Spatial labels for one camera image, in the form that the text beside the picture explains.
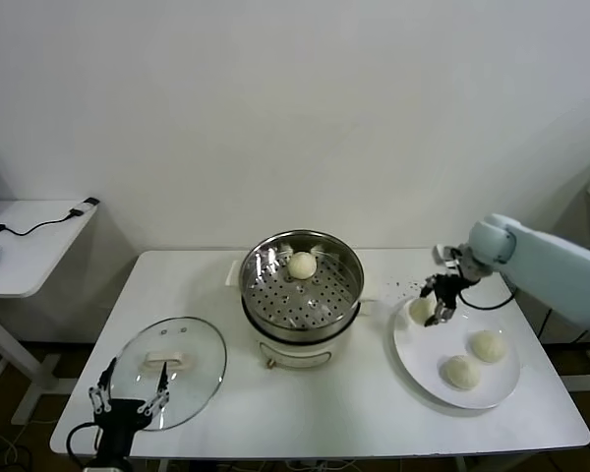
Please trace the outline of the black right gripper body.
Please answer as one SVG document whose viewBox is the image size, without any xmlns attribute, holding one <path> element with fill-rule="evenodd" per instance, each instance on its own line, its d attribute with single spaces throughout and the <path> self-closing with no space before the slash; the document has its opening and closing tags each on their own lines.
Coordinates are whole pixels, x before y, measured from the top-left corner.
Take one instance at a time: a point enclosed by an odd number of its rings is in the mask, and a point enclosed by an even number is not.
<svg viewBox="0 0 590 472">
<path fill-rule="evenodd" d="M 466 279 L 457 274 L 435 274 L 437 279 L 435 296 L 451 309 L 457 305 L 457 297 L 466 288 Z"/>
</svg>

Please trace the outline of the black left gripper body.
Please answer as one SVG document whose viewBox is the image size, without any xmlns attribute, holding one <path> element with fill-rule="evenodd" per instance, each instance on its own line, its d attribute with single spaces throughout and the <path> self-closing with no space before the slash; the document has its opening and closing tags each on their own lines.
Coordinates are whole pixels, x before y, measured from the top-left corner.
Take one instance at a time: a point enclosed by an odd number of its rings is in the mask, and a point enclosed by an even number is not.
<svg viewBox="0 0 590 472">
<path fill-rule="evenodd" d="M 111 409 L 94 414 L 94 423 L 102 431 L 93 459 L 94 471 L 133 471 L 129 455 L 136 432 L 150 424 L 144 400 L 112 399 Z"/>
</svg>

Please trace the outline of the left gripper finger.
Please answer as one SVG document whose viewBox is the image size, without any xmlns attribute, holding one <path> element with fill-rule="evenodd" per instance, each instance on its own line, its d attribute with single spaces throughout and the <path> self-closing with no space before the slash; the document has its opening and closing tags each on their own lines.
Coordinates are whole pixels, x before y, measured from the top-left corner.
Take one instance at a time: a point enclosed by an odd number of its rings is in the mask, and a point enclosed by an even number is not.
<svg viewBox="0 0 590 472">
<path fill-rule="evenodd" d="M 117 358 L 111 359 L 107 368 L 101 373 L 97 384 L 88 389 L 88 396 L 94 413 L 111 411 L 110 384 Z"/>
<path fill-rule="evenodd" d="M 149 400 L 146 400 L 145 403 L 138 408 L 137 412 L 143 416 L 154 416 L 167 405 L 169 397 L 167 363 L 164 362 L 160 371 L 155 394 Z"/>
</svg>

